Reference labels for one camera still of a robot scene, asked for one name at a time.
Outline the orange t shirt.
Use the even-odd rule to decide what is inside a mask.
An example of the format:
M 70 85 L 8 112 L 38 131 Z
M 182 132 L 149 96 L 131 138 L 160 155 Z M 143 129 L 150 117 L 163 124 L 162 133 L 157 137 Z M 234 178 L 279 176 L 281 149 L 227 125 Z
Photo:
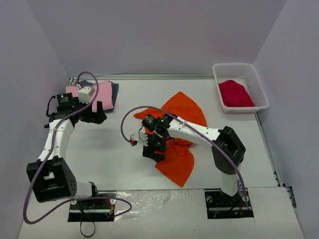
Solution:
M 207 126 L 203 111 L 183 92 L 172 96 L 162 109 L 168 113 L 177 115 L 184 120 L 201 126 Z M 176 185 L 183 187 L 192 173 L 194 167 L 194 156 L 189 148 L 190 141 L 175 138 L 166 142 L 166 151 L 162 153 L 165 159 L 156 163 L 155 168 Z

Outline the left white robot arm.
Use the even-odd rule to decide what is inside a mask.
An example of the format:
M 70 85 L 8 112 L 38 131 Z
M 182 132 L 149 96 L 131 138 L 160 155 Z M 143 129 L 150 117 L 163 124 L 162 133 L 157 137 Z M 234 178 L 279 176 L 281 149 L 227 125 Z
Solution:
M 71 93 L 56 95 L 58 106 L 49 116 L 48 137 L 38 159 L 27 165 L 26 172 L 38 202 L 60 199 L 82 198 L 88 208 L 100 203 L 93 182 L 82 183 L 76 180 L 66 162 L 66 151 L 70 136 L 77 122 L 103 123 L 107 116 L 101 101 L 94 112 L 88 103 L 82 103 Z

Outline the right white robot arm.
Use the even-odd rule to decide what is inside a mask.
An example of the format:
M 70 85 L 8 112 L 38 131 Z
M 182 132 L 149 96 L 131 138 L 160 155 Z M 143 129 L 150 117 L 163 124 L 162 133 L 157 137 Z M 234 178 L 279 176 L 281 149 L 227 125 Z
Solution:
M 247 197 L 240 173 L 246 149 L 232 128 L 209 128 L 170 113 L 157 118 L 148 114 L 141 125 L 145 132 L 132 134 L 131 141 L 141 144 L 143 156 L 154 160 L 156 168 L 176 185 L 186 184 L 195 165 L 190 147 L 199 145 L 210 152 L 221 172 L 222 202 L 232 206 L 239 197 Z

